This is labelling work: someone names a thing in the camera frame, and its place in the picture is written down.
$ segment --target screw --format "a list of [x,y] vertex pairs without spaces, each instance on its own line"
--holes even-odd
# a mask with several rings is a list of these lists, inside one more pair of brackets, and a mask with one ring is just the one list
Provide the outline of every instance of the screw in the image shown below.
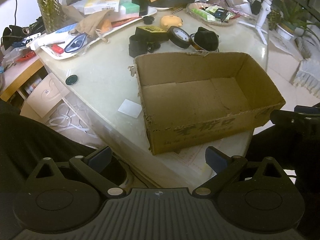
[[196,193],[201,196],[206,196],[211,193],[211,190],[206,187],[199,187],[196,189]]
[[112,187],[110,189],[108,189],[108,194],[112,195],[112,196],[118,196],[121,195],[123,193],[123,189],[119,188],[119,187]]

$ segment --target open cardboard box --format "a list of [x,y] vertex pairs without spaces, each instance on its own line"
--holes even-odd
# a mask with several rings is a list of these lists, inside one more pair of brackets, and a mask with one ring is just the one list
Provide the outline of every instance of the open cardboard box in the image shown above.
[[154,155],[262,126],[285,104],[245,53],[147,54],[135,73]]

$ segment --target tissue box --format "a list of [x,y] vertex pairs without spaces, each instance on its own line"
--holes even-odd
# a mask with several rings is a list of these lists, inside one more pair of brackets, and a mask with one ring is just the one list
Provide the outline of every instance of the tissue box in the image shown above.
[[92,14],[103,10],[119,11],[120,0],[88,0],[84,5],[84,14]]

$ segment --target white tripod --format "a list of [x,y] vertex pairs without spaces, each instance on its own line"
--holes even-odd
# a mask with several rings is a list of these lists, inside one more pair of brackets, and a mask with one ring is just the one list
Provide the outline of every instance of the white tripod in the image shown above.
[[255,28],[257,30],[257,32],[259,33],[261,39],[262,39],[262,42],[267,45],[267,41],[265,39],[265,37],[263,36],[262,33],[268,33],[266,32],[265,30],[262,29],[262,26],[264,24],[264,21],[266,20],[267,18],[267,15],[271,12],[271,4],[272,4],[272,1],[273,0],[263,0],[262,4],[261,4],[261,10],[259,12],[259,15],[258,15],[258,19],[257,19],[257,23],[256,25],[252,25],[250,23],[246,23],[246,22],[243,22],[243,21],[240,21],[239,23],[242,23],[244,25],[247,25],[247,26],[250,26],[252,28]]

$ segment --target table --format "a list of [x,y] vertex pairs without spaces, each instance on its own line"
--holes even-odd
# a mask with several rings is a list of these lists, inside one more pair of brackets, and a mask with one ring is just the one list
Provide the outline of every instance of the table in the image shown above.
[[42,67],[43,63],[39,60],[38,56],[10,67],[4,72],[4,87],[0,92],[0,98],[8,101],[9,98],[16,91],[19,91],[20,87]]
[[[158,12],[154,25],[170,12]],[[199,26],[214,30],[220,36],[221,52],[237,51],[250,54],[261,67],[267,67],[267,46],[251,28],[235,24],[213,29],[192,18],[184,11],[175,14],[182,18],[183,29],[195,33]],[[236,134],[215,142],[153,156],[148,150],[149,142],[143,122],[143,115],[135,119],[118,112],[125,99],[140,104],[136,77],[130,75],[129,66],[133,58],[128,54],[129,37],[138,21],[108,36],[109,43],[99,41],[87,53],[66,60],[54,60],[44,51],[37,50],[42,62],[65,85],[65,79],[76,74],[78,82],[68,89],[65,101],[76,113],[125,161],[133,165],[145,178],[159,187],[189,187],[193,190],[214,175],[205,164],[204,151],[213,145],[227,155],[244,155],[251,140],[252,131]],[[161,44],[157,52],[195,52],[190,46],[180,49],[171,41]]]

